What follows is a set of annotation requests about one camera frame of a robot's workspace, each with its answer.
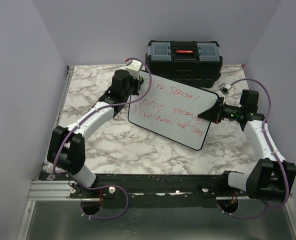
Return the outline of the white whiteboard with red writing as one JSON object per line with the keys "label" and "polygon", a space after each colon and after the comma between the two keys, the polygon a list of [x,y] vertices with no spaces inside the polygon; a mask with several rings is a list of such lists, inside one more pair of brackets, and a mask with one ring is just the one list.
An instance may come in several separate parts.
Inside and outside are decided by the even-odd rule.
{"label": "white whiteboard with red writing", "polygon": [[155,134],[182,144],[193,150],[201,150],[210,122],[198,114],[210,109],[218,94],[169,80],[157,75],[140,73],[143,84],[141,98],[130,97],[128,121]]}

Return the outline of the green round eraser pad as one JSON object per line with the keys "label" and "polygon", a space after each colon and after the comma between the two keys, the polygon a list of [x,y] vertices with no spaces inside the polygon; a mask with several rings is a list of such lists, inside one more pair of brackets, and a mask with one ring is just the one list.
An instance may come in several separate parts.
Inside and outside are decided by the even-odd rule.
{"label": "green round eraser pad", "polygon": [[140,76],[138,79],[139,86],[141,86],[143,84],[143,82],[144,82],[144,79],[143,79],[143,77]]}

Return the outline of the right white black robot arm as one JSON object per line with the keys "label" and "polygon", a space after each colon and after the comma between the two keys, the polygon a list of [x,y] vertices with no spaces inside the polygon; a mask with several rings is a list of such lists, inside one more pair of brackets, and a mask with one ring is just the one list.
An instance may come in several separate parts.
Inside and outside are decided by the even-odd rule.
{"label": "right white black robot arm", "polygon": [[225,171],[225,179],[218,183],[222,195],[229,196],[238,189],[251,199],[285,203],[296,177],[296,165],[286,161],[276,148],[265,116],[257,112],[258,99],[259,93],[253,90],[242,91],[240,106],[228,105],[219,97],[212,107],[199,113],[198,118],[215,124],[224,119],[239,123],[258,159],[249,175]]}

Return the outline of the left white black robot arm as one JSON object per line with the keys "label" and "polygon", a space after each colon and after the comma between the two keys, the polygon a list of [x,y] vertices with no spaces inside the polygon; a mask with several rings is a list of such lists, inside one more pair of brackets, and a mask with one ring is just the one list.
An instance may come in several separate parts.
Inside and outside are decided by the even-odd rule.
{"label": "left white black robot arm", "polygon": [[139,70],[116,70],[111,86],[86,115],[74,124],[67,127],[56,126],[52,131],[47,161],[82,184],[81,191],[89,198],[98,194],[99,185],[95,182],[96,175],[85,164],[85,143],[98,128],[124,108],[131,95],[139,95],[143,82]]}

